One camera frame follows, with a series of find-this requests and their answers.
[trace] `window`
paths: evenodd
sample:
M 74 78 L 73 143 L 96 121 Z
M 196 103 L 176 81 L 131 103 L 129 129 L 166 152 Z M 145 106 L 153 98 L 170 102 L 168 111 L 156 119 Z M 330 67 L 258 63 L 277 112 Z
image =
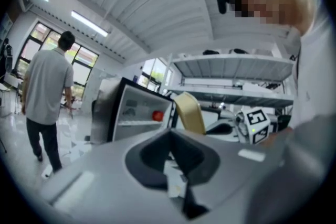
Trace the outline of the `window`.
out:
M 52 50 L 58 46 L 60 33 L 53 31 L 47 26 L 38 23 L 28 36 L 21 54 L 16 62 L 16 69 L 21 78 L 24 77 L 30 61 L 39 50 Z M 72 95 L 81 100 L 92 67 L 95 65 L 98 55 L 83 46 L 74 43 L 70 50 L 65 53 L 65 58 L 73 65 L 74 87 Z
M 166 65 L 158 58 L 147 60 L 142 68 L 142 75 L 140 75 L 138 84 L 151 90 L 158 92 L 159 87 L 164 78 Z M 168 86 L 172 71 L 168 70 L 165 85 Z

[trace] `gray shirt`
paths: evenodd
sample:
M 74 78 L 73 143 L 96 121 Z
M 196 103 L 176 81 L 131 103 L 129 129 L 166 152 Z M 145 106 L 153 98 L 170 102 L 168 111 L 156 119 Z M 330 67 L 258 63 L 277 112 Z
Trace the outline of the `gray shirt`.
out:
M 40 50 L 30 62 L 26 116 L 34 122 L 52 125 L 58 120 L 63 89 L 73 86 L 74 70 L 64 54 L 60 48 Z

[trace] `red object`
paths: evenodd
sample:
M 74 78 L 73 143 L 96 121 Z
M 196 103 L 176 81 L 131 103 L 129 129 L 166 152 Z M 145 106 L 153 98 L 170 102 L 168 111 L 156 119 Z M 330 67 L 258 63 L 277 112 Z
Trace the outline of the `red object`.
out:
M 154 111 L 153 112 L 153 120 L 154 121 L 162 121 L 163 120 L 163 112 L 162 111 Z

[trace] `tiled floor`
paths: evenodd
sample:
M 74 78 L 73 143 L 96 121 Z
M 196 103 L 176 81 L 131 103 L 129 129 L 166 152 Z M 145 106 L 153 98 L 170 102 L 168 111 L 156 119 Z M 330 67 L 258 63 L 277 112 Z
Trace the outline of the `tiled floor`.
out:
M 41 175 L 49 165 L 49 159 L 44 151 L 42 138 L 40 138 L 40 144 L 43 149 L 43 162 L 38 162 L 33 155 L 26 131 L 26 118 L 21 113 L 19 115 L 14 114 L 15 93 L 12 92 L 11 94 L 12 114 L 0 118 L 0 137 L 7 149 L 5 154 L 3 147 L 0 145 L 0 157 L 19 184 L 32 190 L 38 190 L 47 180 L 43 179 Z M 61 109 L 60 118 L 57 122 L 57 139 L 63 167 L 91 149 L 91 145 L 84 142 L 84 137 L 90 135 L 90 130 L 90 116 L 83 116 L 75 111 L 74 117 L 71 119 L 67 111 Z

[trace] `ceiling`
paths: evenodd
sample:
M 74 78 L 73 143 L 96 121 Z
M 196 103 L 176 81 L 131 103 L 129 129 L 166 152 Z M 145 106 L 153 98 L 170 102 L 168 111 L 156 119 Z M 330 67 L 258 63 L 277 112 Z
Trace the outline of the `ceiling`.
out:
M 269 54 L 283 46 L 292 54 L 288 27 L 261 25 L 253 18 L 221 15 L 216 0 L 32 0 L 33 11 L 91 38 L 122 63 L 165 57 L 171 52 L 243 48 Z M 109 34 L 96 34 L 71 17 L 75 10 Z

